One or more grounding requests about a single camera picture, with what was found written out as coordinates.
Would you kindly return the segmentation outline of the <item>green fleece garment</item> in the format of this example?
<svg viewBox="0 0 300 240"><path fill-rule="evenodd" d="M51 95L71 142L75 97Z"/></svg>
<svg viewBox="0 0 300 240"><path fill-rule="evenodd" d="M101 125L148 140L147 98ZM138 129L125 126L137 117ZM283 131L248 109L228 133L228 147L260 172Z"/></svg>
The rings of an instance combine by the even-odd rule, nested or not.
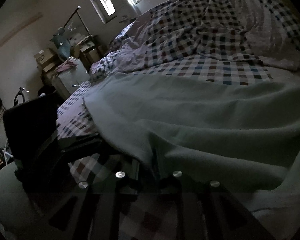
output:
<svg viewBox="0 0 300 240"><path fill-rule="evenodd" d="M139 162L118 239L177 239L177 210L156 185L156 153L196 181L220 182L273 239L300 239L300 86L115 73L83 104L95 133L64 139L47 96L4 114L15 160L0 170L0 239L73 239L103 154Z"/></svg>

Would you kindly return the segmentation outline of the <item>black clothes rack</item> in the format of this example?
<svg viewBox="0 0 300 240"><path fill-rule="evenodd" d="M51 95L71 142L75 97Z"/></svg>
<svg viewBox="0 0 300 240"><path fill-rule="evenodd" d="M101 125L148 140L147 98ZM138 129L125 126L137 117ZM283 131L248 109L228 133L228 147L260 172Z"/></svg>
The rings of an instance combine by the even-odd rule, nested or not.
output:
<svg viewBox="0 0 300 240"><path fill-rule="evenodd" d="M77 8L73 11L73 13L70 15L70 17L66 20L66 23L63 25L63 28L65 29L65 31L68 32L75 31L76 28L84 29L84 31L87 33L88 40L93 42L94 48L96 49L98 56L101 56L101 52L98 48L100 43L98 42L97 38L91 33L91 31L88 29L86 23L83 21L83 18L79 12L80 9L81 6L78 5Z"/></svg>

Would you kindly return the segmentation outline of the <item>checkered bed sheet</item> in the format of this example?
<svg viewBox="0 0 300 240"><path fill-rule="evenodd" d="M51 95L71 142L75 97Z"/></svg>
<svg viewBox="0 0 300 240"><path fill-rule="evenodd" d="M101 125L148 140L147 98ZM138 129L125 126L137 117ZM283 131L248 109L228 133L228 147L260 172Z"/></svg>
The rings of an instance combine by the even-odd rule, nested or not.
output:
<svg viewBox="0 0 300 240"><path fill-rule="evenodd" d="M219 84L253 85L262 81L279 81L300 85L300 71L276 67L241 66L233 64L205 63L201 56L190 56L182 60L134 72L134 75L164 75L210 81ZM58 109L58 137L69 138L95 133L96 128L87 109L83 105L83 95L98 83L86 81Z"/></svg>

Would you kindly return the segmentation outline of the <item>white bicycle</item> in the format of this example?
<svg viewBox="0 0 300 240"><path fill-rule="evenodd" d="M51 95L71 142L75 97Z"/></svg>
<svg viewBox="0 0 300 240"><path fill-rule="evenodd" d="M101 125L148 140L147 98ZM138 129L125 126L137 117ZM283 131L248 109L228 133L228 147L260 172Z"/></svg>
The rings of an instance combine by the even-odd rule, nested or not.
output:
<svg viewBox="0 0 300 240"><path fill-rule="evenodd" d="M17 106L17 105L25 102L24 92L28 93L29 91L24 87L20 87L19 91L17 92L17 94L14 97L13 106ZM5 163L7 165L7 158L12 158L12 157L13 156L10 153L8 153L5 150L5 148L0 147L0 159L3 161L3 163Z"/></svg>

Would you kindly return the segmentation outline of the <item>pink cloth on box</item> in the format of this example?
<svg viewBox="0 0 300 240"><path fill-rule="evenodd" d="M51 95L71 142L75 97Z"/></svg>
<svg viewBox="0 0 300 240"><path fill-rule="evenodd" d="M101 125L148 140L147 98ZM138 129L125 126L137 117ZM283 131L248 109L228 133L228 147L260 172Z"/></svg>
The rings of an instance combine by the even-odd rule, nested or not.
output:
<svg viewBox="0 0 300 240"><path fill-rule="evenodd" d="M75 68L77 66L78 59L74 57L67 58L61 65L55 68L54 75L58 76L64 71L70 70L72 68Z"/></svg>

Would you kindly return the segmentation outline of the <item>cardboard boxes pile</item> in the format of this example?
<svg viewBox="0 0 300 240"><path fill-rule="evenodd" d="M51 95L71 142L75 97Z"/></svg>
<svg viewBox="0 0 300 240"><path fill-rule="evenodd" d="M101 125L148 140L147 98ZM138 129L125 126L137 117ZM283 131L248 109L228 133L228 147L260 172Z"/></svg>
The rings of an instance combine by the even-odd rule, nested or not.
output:
<svg viewBox="0 0 300 240"><path fill-rule="evenodd" d="M55 76L55 68L61 65L64 60L59 57L55 44L50 41L46 49L34 55L43 84L42 88L38 90L38 95L56 93L59 100L66 100L71 94L74 94L80 85L89 80L91 65L100 60L106 53L107 47L99 41L96 35L94 36L100 43L98 48L101 56L98 56L93 42L88 40L86 34L72 33L64 36L71 45L70 57L78 59L77 66Z"/></svg>

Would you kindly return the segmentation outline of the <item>teal bag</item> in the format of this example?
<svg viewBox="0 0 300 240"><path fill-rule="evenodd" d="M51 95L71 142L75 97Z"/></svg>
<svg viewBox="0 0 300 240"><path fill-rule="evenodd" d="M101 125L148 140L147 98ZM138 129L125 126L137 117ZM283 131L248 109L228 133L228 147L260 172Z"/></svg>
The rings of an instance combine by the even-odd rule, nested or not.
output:
<svg viewBox="0 0 300 240"><path fill-rule="evenodd" d="M65 61L70 57L71 45L64 33L65 29L63 27L58 28L51 41L55 44L59 57Z"/></svg>

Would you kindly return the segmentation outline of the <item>checkered crumpled quilt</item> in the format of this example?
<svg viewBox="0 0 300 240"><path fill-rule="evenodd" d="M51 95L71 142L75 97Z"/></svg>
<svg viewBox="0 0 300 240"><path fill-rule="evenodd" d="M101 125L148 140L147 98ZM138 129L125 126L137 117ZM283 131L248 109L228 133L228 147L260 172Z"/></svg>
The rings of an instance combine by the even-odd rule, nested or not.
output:
<svg viewBox="0 0 300 240"><path fill-rule="evenodd" d="M89 74L134 74L190 56L300 71L300 21L282 0L169 0L127 25Z"/></svg>

